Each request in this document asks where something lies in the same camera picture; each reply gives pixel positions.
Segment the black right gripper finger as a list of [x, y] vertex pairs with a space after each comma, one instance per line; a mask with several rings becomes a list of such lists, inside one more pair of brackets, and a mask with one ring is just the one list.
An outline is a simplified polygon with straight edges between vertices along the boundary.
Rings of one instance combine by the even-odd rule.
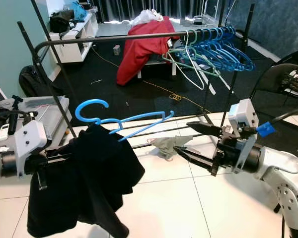
[[223, 137], [224, 132], [222, 128], [217, 125], [201, 122], [201, 121], [190, 121], [187, 123], [187, 125], [197, 133], [214, 136], [217, 138]]
[[193, 165], [197, 165], [207, 170], [211, 175], [217, 174], [219, 168], [217, 166], [214, 167], [213, 159], [202, 156], [201, 154], [192, 150], [188, 150], [187, 147], [183, 146], [175, 146], [174, 150], [179, 156], [183, 157], [186, 161], [192, 163]]

